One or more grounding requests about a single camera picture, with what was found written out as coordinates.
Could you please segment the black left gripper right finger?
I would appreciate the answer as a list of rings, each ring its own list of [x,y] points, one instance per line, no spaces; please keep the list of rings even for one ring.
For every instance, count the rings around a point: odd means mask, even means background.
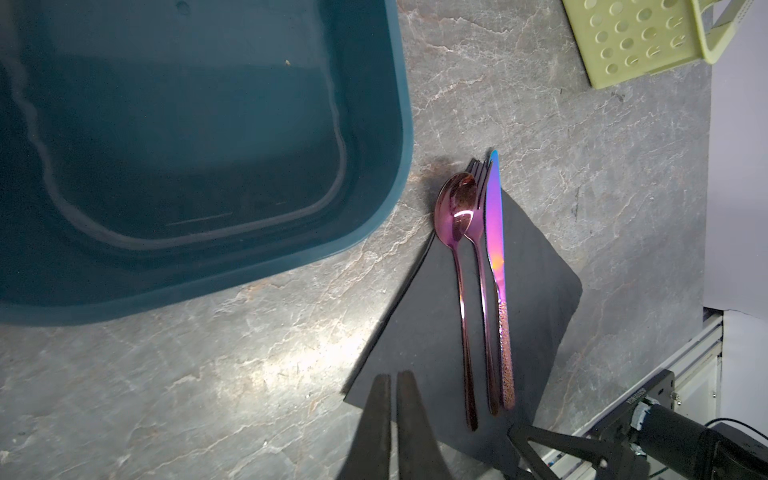
[[[412,371],[397,375],[396,409],[399,478],[452,479]]]

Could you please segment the purple metallic spoon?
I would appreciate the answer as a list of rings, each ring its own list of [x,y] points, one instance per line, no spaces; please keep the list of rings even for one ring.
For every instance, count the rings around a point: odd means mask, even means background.
[[[433,215],[435,234],[439,241],[450,249],[456,272],[461,321],[464,405],[466,422],[472,432],[478,428],[478,417],[459,248],[473,220],[473,200],[476,193],[477,183],[472,174],[461,172],[453,175],[441,188]]]

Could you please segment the iridescent purple table knife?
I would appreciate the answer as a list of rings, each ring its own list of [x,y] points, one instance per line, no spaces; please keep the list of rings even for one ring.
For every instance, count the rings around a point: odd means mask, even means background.
[[[492,150],[487,162],[484,222],[486,251],[497,292],[502,405],[511,410],[516,403],[506,298],[504,214],[499,154]]]

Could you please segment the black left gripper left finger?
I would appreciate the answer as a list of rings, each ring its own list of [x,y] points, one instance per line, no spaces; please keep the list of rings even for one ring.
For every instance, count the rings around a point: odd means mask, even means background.
[[[377,375],[372,383],[339,480],[388,479],[391,439],[391,377]]]

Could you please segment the purple metallic fork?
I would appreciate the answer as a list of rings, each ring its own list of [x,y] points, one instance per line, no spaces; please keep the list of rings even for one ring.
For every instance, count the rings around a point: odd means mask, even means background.
[[[487,398],[489,411],[493,416],[497,416],[499,413],[499,387],[498,381],[495,377],[493,349],[491,339],[491,322],[488,314],[488,301],[487,301],[487,284],[485,273],[484,254],[481,250],[481,241],[483,240],[485,223],[484,223],[484,205],[486,197],[486,188],[488,181],[487,166],[485,163],[480,162],[477,159],[471,159],[466,172],[471,174],[477,184],[477,192],[474,201],[474,213],[470,226],[468,227],[464,236],[472,243],[475,258],[477,263],[481,308],[483,315],[483,333],[484,333],[484,348],[485,348],[485,367],[486,367],[486,381],[487,381]]]

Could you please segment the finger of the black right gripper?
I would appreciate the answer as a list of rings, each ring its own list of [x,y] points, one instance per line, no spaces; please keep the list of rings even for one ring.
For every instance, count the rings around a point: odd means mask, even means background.
[[[633,453],[619,444],[519,424],[509,429],[508,438],[534,479],[558,479],[558,476],[531,447],[532,443],[588,461],[596,471],[596,479],[633,478]]]

